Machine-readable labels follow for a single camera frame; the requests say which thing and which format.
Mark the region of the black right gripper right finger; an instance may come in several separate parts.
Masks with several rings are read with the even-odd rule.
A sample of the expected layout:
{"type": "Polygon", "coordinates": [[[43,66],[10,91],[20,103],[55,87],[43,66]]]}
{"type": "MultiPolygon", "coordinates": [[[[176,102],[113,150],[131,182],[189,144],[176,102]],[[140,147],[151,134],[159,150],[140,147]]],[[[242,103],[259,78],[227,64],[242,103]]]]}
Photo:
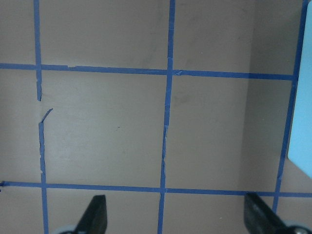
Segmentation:
{"type": "Polygon", "coordinates": [[[256,193],[245,194],[243,217],[249,234],[295,233],[295,228],[287,226],[256,193]]]}

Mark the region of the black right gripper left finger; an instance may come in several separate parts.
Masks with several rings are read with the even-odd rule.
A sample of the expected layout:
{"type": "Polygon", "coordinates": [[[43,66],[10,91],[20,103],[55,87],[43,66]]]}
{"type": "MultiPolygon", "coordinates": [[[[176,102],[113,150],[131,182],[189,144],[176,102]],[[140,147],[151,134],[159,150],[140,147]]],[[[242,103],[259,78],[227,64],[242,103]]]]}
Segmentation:
{"type": "Polygon", "coordinates": [[[104,234],[107,229],[106,196],[93,196],[73,234],[104,234]]]}

